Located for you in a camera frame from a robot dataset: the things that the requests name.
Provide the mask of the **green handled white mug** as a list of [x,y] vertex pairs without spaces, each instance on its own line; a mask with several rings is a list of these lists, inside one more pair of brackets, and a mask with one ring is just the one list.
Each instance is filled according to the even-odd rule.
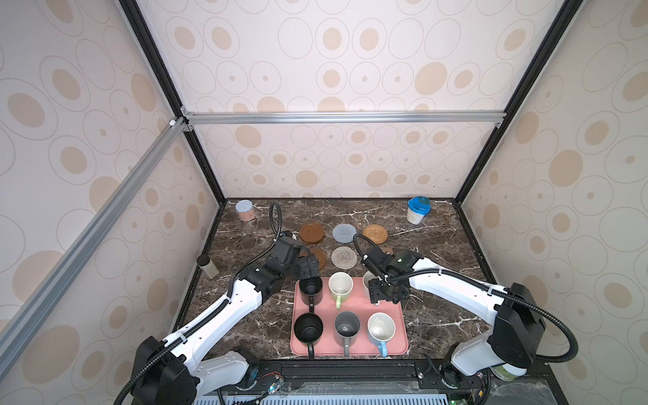
[[353,291],[354,280],[347,273],[337,272],[329,278],[328,288],[336,309],[340,310]]

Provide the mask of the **pink handled white mug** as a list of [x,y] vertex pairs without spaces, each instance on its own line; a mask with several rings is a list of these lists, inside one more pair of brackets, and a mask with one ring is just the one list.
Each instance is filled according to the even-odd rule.
[[376,275],[374,275],[369,271],[367,271],[362,278],[364,295],[366,297],[366,300],[368,300],[370,303],[371,303],[370,282],[373,279],[376,279]]

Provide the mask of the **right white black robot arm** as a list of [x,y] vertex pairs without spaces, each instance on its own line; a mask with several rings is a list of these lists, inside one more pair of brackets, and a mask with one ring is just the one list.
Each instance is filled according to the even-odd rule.
[[[489,325],[486,332],[457,344],[441,363],[432,364],[450,387],[458,386],[460,379],[480,371],[493,371],[515,379],[524,375],[535,361],[566,363],[579,352],[572,330],[537,306],[524,285],[513,283],[505,287],[485,283],[444,268],[416,252],[394,256],[376,250],[363,254],[361,263],[374,275],[370,281],[372,303],[398,304],[408,299],[412,290],[419,290],[458,305]],[[565,335],[569,344],[565,353],[538,353],[547,324]]]

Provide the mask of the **white woven round coaster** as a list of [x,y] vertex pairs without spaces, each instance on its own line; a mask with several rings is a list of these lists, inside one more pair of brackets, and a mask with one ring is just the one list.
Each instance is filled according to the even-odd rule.
[[350,270],[357,263],[357,253],[347,246],[336,248],[331,254],[332,264],[342,270]]

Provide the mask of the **dark brown wooden coaster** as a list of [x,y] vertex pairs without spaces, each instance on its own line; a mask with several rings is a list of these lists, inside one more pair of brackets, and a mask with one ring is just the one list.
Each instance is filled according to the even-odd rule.
[[317,223],[307,223],[301,226],[300,239],[307,244],[316,244],[325,236],[325,229]]

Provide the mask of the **woven rattan round coaster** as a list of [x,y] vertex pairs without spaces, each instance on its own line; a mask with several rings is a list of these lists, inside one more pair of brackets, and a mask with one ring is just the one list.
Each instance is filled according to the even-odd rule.
[[372,240],[375,244],[380,245],[386,242],[388,232],[385,227],[379,224],[370,224],[363,229],[363,236]]

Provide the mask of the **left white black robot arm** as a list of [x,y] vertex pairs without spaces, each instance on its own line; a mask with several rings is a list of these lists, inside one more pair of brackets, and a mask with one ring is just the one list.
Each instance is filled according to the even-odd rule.
[[262,265],[249,264],[205,312],[162,340],[149,337],[136,352],[133,373],[114,403],[192,404],[206,393],[245,379],[252,361],[237,351],[204,357],[240,320],[254,312],[285,283],[319,275],[310,253],[272,253]]

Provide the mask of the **grey felt round coaster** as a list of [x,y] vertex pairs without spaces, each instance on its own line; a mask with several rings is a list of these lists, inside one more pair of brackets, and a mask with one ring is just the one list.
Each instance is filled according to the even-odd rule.
[[349,244],[354,240],[357,230],[352,224],[338,224],[332,230],[332,237],[340,244]]

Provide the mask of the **light brown wooden coaster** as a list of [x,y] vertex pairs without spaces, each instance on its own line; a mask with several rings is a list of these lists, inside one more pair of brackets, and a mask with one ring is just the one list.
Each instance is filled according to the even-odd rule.
[[306,265],[309,271],[315,268],[315,262],[317,262],[319,270],[323,270],[327,264],[327,255],[319,248],[305,249],[300,253],[300,257],[306,258]]

